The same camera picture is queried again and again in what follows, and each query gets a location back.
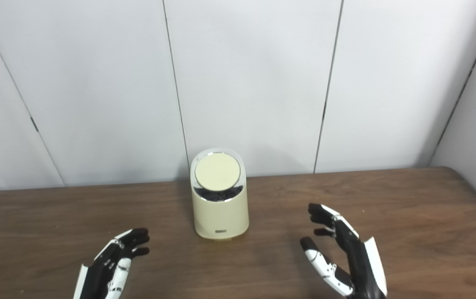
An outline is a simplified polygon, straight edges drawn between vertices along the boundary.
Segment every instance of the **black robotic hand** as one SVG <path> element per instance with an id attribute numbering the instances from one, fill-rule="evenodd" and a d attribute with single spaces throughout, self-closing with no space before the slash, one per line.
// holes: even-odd
<path id="1" fill-rule="evenodd" d="M 90 267 L 81 265 L 73 299 L 119 299 L 131 260 L 149 253 L 149 248 L 137 248 L 149 241 L 147 233 L 146 228 L 121 233 L 98 253 Z"/>
<path id="2" fill-rule="evenodd" d="M 374 238 L 361 242 L 344 217 L 327 206 L 310 203 L 308 212 L 313 223 L 325 225 L 315 229 L 314 234 L 334 238 L 348 257 L 350 274 L 323 255 L 310 237 L 300 240 L 306 256 L 325 282 L 349 299 L 385 299 L 386 276 Z"/>

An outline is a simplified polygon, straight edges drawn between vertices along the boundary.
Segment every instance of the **round lid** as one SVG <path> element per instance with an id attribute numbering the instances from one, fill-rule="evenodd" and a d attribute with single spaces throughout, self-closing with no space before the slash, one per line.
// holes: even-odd
<path id="1" fill-rule="evenodd" d="M 225 153 L 213 153 L 199 160 L 195 167 L 195 177 L 205 189 L 223 191 L 238 182 L 240 168 L 238 161 Z"/>

